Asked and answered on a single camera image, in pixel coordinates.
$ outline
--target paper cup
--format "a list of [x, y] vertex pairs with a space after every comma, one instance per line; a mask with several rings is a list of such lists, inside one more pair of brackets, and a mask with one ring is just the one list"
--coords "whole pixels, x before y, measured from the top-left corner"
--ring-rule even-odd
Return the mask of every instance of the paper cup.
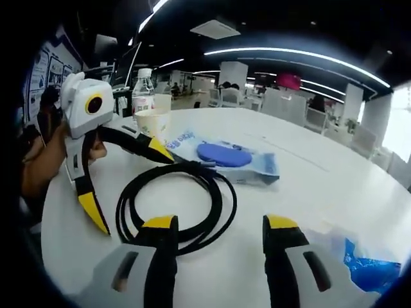
[[134, 114], [140, 132], [156, 137], [163, 145], [168, 141], [170, 127], [170, 112], [165, 109], [149, 109], [138, 111]]

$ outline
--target blue microfiber cloth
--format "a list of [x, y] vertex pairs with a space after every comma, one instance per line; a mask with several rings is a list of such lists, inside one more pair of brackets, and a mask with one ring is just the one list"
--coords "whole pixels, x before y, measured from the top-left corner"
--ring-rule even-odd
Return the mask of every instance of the blue microfiber cloth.
[[197, 155], [206, 162], [215, 162], [221, 167], [242, 167], [250, 164], [250, 153], [226, 148], [212, 143], [203, 143], [197, 146]]

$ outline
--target ceiling vent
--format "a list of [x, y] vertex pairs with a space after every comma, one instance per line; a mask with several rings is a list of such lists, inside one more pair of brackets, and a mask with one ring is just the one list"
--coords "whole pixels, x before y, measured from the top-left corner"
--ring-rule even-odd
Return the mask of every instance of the ceiling vent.
[[241, 33], [237, 30], [215, 19], [212, 21], [207, 21], [205, 24], [201, 24], [191, 29], [190, 32], [201, 34], [215, 40], [241, 35]]

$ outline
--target window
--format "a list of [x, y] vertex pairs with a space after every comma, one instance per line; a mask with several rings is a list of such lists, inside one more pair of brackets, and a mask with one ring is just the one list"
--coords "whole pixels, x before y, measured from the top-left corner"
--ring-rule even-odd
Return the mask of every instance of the window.
[[411, 81], [396, 89], [392, 95], [383, 146], [408, 162], [411, 154]]

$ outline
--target coiled black cable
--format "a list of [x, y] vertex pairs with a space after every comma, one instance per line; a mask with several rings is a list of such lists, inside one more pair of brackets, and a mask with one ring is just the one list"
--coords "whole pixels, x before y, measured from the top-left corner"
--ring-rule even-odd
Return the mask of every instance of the coiled black cable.
[[[215, 170], [202, 166], [199, 162], [183, 162], [180, 164], [172, 164], [148, 170], [137, 176], [124, 188], [123, 192], [120, 195], [116, 208], [116, 227], [120, 239], [123, 243], [131, 243], [134, 238], [134, 236], [128, 229], [125, 219], [125, 210], [127, 203], [130, 205], [130, 216], [133, 225], [139, 230], [144, 224], [144, 221], [137, 213], [134, 204], [134, 200], [138, 192], [148, 182], [154, 180], [155, 178], [175, 172], [184, 172], [191, 176], [194, 176], [209, 191], [211, 195], [211, 210], [205, 220], [189, 229], [179, 231], [179, 243], [193, 239], [194, 241], [187, 246], [179, 249], [177, 255], [185, 255], [187, 253], [195, 252], [203, 247], [206, 247], [207, 245], [210, 245], [228, 229], [228, 227], [234, 220], [237, 211], [237, 195], [234, 187], [224, 176], [217, 173]], [[232, 193], [232, 211], [229, 219], [224, 224], [224, 226], [209, 239], [204, 240], [217, 225], [217, 222], [220, 219], [222, 213], [222, 195], [215, 179], [221, 179], [228, 185]]]

